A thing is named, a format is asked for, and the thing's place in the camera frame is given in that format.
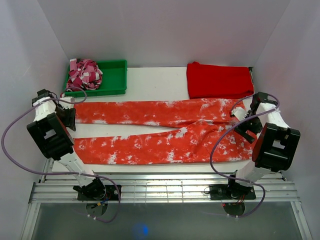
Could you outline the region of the red white tie-dye trousers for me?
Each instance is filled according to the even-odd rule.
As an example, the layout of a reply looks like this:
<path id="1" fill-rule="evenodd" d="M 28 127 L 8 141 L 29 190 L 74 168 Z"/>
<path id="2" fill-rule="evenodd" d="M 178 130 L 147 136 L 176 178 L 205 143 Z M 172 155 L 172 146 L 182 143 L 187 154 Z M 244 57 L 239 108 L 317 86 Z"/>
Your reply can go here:
<path id="1" fill-rule="evenodd" d="M 166 127 L 167 131 L 75 139 L 76 154 L 93 165 L 227 163 L 249 160 L 253 145 L 231 130 L 232 99 L 84 102 L 78 124 Z"/>

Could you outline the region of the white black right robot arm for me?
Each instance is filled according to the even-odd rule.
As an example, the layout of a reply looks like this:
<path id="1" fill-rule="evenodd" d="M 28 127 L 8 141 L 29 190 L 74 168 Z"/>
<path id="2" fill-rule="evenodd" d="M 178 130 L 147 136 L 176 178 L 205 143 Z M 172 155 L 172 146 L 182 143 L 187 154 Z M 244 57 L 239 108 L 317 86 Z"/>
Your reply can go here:
<path id="1" fill-rule="evenodd" d="M 240 107 L 231 111 L 241 121 L 234 131 L 254 144 L 251 161 L 228 180 L 225 191 L 232 199 L 251 195 L 256 181 L 271 172 L 286 171 L 292 164 L 301 133 L 289 127 L 277 110 L 272 111 L 278 104 L 269 94 L 257 92 L 248 111 Z"/>

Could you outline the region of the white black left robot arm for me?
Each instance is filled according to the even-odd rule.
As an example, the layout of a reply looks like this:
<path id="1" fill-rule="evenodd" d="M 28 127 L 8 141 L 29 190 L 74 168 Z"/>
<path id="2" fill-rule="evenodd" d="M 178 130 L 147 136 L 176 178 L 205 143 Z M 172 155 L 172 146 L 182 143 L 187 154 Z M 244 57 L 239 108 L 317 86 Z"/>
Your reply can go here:
<path id="1" fill-rule="evenodd" d="M 42 89 L 32 99 L 35 118 L 27 130 L 41 153 L 74 173 L 78 185 L 73 189 L 89 199 L 101 200 L 106 196 L 106 187 L 85 166 L 74 150 L 75 141 L 69 130 L 76 131 L 76 109 L 73 97 L 56 100 L 56 95 Z"/>

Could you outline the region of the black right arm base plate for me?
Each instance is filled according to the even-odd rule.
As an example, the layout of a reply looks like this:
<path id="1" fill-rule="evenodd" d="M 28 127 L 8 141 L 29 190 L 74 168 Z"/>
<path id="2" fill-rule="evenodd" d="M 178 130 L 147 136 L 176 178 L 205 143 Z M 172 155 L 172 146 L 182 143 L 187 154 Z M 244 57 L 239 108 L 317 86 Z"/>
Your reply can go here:
<path id="1" fill-rule="evenodd" d="M 211 200 L 255 200 L 256 193 L 253 187 L 231 186 L 230 184 L 212 184 L 209 186 Z"/>

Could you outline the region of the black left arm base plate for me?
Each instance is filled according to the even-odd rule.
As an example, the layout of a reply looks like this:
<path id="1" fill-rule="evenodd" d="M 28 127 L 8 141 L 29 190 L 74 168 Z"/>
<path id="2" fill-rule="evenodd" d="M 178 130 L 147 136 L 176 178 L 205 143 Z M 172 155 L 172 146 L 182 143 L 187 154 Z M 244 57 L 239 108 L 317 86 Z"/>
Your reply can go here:
<path id="1" fill-rule="evenodd" d="M 122 193 L 122 186 L 107 184 L 104 187 L 98 186 L 97 188 L 87 188 L 80 186 L 73 186 L 73 190 L 77 192 L 77 200 L 79 201 L 117 201 Z"/>

